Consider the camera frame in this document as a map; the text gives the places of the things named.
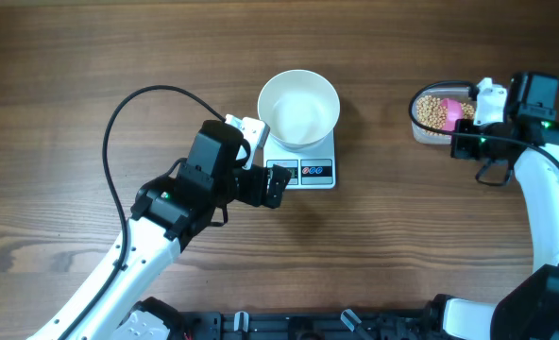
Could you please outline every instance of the table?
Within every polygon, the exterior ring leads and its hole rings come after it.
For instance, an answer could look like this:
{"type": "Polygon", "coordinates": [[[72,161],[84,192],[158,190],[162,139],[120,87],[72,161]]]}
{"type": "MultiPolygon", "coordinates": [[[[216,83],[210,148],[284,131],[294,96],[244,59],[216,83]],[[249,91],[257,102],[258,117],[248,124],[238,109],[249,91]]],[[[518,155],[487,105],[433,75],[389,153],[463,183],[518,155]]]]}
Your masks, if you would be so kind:
{"type": "MultiPolygon", "coordinates": [[[[531,273],[518,184],[484,187],[478,163],[418,144],[407,105],[436,80],[559,76],[559,4],[0,8],[0,339],[39,329],[118,234],[100,149],[126,95],[177,85],[255,117],[263,84],[289,69],[315,71],[340,94],[337,188],[289,192],[274,211],[231,204],[229,225],[204,230],[144,297],[180,311],[417,308],[438,293],[497,302],[531,273]]],[[[205,119],[175,93],[126,107],[110,140],[126,212],[187,155],[205,119]]]]}

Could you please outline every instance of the white bowl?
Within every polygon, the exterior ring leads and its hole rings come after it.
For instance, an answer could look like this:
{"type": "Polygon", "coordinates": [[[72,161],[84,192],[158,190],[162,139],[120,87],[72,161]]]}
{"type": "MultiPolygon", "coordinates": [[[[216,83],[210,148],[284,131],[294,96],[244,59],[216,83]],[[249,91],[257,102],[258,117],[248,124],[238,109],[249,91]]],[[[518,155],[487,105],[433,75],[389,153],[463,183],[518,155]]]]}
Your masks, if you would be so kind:
{"type": "Polygon", "coordinates": [[[280,73],[261,90],[259,118],[280,145],[299,149],[322,141],[338,122],[340,101],[322,76],[305,70],[280,73]]]}

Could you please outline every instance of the container of beans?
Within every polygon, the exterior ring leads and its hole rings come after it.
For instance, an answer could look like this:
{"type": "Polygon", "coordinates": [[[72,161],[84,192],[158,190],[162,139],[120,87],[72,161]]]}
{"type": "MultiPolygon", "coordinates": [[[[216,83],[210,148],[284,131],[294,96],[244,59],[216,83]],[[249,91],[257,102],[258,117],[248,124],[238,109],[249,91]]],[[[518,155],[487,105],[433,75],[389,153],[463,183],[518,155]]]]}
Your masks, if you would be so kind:
{"type": "MultiPolygon", "coordinates": [[[[444,129],[447,119],[447,108],[442,105],[444,99],[458,101],[462,107],[463,118],[473,119],[477,103],[468,98],[468,88],[436,88],[420,94],[412,107],[412,114],[418,122],[429,128],[444,129]]],[[[429,132],[412,123],[414,138],[431,145],[448,145],[451,136],[429,132]]]]}

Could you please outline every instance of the wooden table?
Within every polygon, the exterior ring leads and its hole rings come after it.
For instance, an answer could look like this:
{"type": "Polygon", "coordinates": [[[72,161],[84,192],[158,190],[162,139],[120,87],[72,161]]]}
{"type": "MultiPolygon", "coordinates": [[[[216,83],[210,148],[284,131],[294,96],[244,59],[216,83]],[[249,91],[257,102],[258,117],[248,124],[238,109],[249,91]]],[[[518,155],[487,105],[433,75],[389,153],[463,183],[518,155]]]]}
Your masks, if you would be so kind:
{"type": "MultiPolygon", "coordinates": [[[[289,192],[275,211],[233,203],[145,297],[181,311],[422,307],[437,293],[497,302],[531,273],[518,184],[478,185],[478,163],[418,144],[407,105],[435,80],[559,76],[559,3],[0,8],[0,339],[40,328],[118,234],[100,149],[126,95],[172,84],[254,117],[289,69],[340,94],[337,188],[289,192]]],[[[210,118],[175,93],[126,107],[110,142],[126,211],[210,118]]]]}

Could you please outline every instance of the plastic container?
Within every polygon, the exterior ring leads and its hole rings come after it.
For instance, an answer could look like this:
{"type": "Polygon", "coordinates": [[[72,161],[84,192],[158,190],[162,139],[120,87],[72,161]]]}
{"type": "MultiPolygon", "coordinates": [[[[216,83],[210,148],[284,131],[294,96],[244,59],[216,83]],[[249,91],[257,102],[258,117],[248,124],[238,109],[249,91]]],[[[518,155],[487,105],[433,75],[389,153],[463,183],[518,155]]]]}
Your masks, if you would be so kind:
{"type": "MultiPolygon", "coordinates": [[[[435,98],[440,99],[455,99],[460,103],[470,104],[473,108],[477,109],[477,103],[470,100],[468,98],[468,88],[465,87],[455,87],[455,88],[436,88],[436,89],[429,89],[420,94],[420,97],[425,95],[431,95],[435,98]]],[[[414,117],[418,118],[418,112],[415,108],[415,104],[412,107],[412,113],[414,117]]],[[[451,136],[431,136],[430,134],[426,133],[422,128],[416,126],[412,123],[412,132],[414,133],[414,138],[423,143],[423,144],[430,144],[430,145],[449,145],[451,144],[451,136]]]]}

